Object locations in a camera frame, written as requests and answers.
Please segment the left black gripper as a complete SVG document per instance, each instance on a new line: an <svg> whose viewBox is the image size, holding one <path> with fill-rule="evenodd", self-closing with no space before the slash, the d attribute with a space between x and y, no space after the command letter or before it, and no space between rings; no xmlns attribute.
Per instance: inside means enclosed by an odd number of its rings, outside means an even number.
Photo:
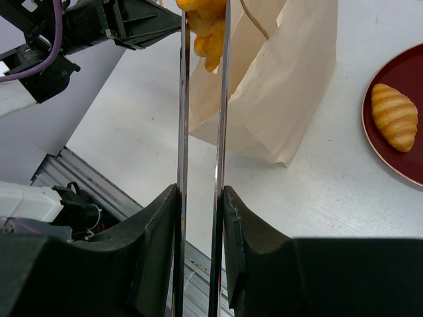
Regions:
<svg viewBox="0 0 423 317"><path fill-rule="evenodd" d="M105 35L118 46L142 50L181 29L182 17L154 1L103 1Z"/></svg>

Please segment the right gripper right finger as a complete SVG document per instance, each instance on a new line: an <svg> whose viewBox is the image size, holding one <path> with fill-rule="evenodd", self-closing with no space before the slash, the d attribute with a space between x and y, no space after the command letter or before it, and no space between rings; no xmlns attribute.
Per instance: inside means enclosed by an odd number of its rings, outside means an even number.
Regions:
<svg viewBox="0 0 423 317"><path fill-rule="evenodd" d="M290 238L223 191L229 307L236 316L421 316L422 241Z"/></svg>

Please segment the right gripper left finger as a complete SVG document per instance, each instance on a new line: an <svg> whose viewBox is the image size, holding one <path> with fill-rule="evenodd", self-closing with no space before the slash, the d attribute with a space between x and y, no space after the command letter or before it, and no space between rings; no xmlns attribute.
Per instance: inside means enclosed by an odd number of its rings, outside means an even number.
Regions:
<svg viewBox="0 0 423 317"><path fill-rule="evenodd" d="M1 237L2 316L164 316L177 190L86 241Z"/></svg>

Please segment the twisted orange bread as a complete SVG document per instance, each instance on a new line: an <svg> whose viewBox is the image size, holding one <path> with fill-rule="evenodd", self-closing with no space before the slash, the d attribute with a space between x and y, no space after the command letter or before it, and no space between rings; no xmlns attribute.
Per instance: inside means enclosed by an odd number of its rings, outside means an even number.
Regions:
<svg viewBox="0 0 423 317"><path fill-rule="evenodd" d="M226 0L176 0L186 12L189 29L196 35L194 52L205 59L204 67L212 73L220 64L225 35Z"/></svg>

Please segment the beige paper bag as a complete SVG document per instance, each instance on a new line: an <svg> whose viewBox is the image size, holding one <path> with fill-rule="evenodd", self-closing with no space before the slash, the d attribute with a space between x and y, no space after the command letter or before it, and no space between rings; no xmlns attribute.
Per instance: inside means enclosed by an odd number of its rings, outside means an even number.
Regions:
<svg viewBox="0 0 423 317"><path fill-rule="evenodd" d="M232 1L226 149L289 165L336 67L338 2Z"/></svg>

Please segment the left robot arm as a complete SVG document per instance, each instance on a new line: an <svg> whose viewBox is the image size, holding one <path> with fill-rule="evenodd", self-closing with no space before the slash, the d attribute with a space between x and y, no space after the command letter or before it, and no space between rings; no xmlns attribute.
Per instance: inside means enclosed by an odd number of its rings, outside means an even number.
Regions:
<svg viewBox="0 0 423 317"><path fill-rule="evenodd" d="M1 82L18 81L41 104L63 92L80 67L68 56L107 40L143 50L181 29L181 17L154 1L2 1L1 17L25 43L1 54Z"/></svg>

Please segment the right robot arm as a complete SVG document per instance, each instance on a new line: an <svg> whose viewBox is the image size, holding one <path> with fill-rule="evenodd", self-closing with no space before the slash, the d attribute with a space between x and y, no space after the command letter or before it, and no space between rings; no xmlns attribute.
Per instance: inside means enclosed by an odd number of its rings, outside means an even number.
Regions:
<svg viewBox="0 0 423 317"><path fill-rule="evenodd" d="M224 189L236 316L421 316L422 241L289 238ZM45 231L1 237L2 316L164 316L176 186L120 223L76 184L1 184L1 216Z"/></svg>

